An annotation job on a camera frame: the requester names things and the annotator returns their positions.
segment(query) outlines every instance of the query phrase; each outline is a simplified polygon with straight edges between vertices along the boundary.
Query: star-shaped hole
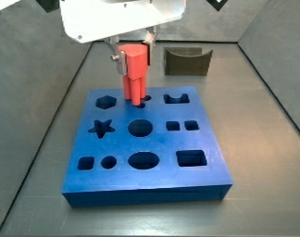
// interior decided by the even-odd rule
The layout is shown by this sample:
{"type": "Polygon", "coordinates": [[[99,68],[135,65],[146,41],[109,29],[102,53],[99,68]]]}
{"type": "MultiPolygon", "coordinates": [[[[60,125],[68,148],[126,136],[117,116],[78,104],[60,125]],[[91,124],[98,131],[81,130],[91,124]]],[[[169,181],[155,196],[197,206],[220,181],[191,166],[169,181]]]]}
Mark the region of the star-shaped hole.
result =
{"type": "Polygon", "coordinates": [[[89,132],[95,133],[98,138],[103,138],[107,132],[114,132],[115,129],[110,127],[111,119],[102,122],[99,120],[94,121],[94,127],[89,130],[89,132]]]}

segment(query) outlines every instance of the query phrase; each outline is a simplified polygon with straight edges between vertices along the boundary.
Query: square hole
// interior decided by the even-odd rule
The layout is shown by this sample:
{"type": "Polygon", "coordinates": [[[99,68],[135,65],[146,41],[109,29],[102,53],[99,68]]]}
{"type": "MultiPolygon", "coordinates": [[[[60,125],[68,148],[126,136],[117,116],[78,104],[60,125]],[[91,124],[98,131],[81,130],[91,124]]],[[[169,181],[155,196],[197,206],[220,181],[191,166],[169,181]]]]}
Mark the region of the square hole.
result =
{"type": "Polygon", "coordinates": [[[179,131],[179,123],[177,121],[166,122],[167,131],[179,131]]]}
{"type": "Polygon", "coordinates": [[[86,156],[79,158],[77,165],[78,170],[90,170],[93,169],[93,166],[94,166],[94,157],[86,156]]]}
{"type": "Polygon", "coordinates": [[[197,121],[194,121],[194,120],[185,121],[185,128],[186,128],[187,131],[199,130],[197,121]]]}
{"type": "Polygon", "coordinates": [[[175,152],[177,163],[179,167],[206,166],[206,156],[202,150],[189,150],[175,152]]]}

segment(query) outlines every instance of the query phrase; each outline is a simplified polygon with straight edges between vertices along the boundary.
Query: black object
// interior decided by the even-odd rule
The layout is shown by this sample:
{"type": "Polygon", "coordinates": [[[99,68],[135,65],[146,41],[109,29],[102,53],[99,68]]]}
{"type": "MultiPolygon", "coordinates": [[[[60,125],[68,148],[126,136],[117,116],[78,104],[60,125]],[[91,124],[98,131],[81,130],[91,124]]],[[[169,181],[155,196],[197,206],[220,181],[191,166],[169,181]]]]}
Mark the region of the black object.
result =
{"type": "Polygon", "coordinates": [[[206,76],[213,50],[202,55],[202,48],[165,48],[165,75],[206,76]]]}
{"type": "Polygon", "coordinates": [[[59,9],[59,0],[36,0],[46,12],[59,9]]]}
{"type": "Polygon", "coordinates": [[[217,0],[206,0],[206,1],[213,5],[217,11],[221,11],[228,0],[222,0],[221,2],[218,2],[217,0]]]}

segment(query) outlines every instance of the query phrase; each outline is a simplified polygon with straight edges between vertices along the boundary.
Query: gray wall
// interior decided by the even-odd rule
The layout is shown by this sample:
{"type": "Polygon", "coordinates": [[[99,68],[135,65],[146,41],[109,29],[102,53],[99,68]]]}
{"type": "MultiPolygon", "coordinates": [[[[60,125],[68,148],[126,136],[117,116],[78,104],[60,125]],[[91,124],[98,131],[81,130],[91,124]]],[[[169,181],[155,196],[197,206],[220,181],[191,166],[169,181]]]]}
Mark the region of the gray wall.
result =
{"type": "Polygon", "coordinates": [[[0,224],[89,49],[36,1],[0,12],[0,224]]]}
{"type": "Polygon", "coordinates": [[[270,0],[240,40],[300,129],[300,0],[270,0]]]}
{"type": "MultiPolygon", "coordinates": [[[[189,0],[183,18],[158,27],[159,40],[237,42],[268,0],[228,0],[217,12],[206,0],[189,0]]],[[[143,39],[145,31],[122,36],[143,39]]]]}

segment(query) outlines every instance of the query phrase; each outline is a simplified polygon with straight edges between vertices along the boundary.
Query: hexagon-shaped hole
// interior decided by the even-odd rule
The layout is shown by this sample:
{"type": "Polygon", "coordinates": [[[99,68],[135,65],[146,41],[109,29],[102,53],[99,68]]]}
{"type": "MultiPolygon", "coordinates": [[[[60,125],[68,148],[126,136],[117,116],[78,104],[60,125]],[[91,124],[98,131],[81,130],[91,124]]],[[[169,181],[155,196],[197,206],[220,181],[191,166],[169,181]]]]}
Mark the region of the hexagon-shaped hole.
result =
{"type": "Polygon", "coordinates": [[[99,99],[97,99],[95,106],[102,109],[109,109],[115,106],[115,103],[117,103],[117,98],[106,95],[101,97],[99,99]]]}

